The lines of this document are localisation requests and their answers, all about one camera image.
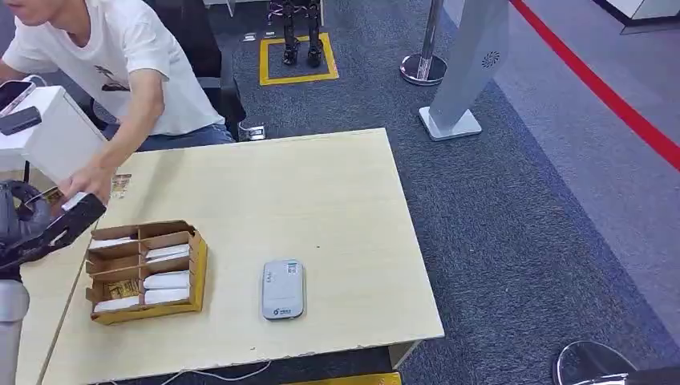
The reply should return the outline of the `person's left hand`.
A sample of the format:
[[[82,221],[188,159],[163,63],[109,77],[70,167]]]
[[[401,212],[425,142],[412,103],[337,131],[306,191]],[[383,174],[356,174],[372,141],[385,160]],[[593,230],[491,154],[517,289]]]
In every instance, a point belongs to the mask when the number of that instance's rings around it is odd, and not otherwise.
[[[58,184],[59,191],[66,200],[71,199],[77,193],[91,193],[107,205],[111,197],[114,175],[114,168],[88,165],[61,181]]]

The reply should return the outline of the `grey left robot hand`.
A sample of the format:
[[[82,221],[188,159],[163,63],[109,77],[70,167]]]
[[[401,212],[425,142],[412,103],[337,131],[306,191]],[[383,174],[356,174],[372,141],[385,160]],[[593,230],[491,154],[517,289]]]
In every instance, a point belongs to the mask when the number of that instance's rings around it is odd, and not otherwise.
[[[20,180],[1,182],[1,247],[41,233],[51,223],[51,206],[40,191]]]

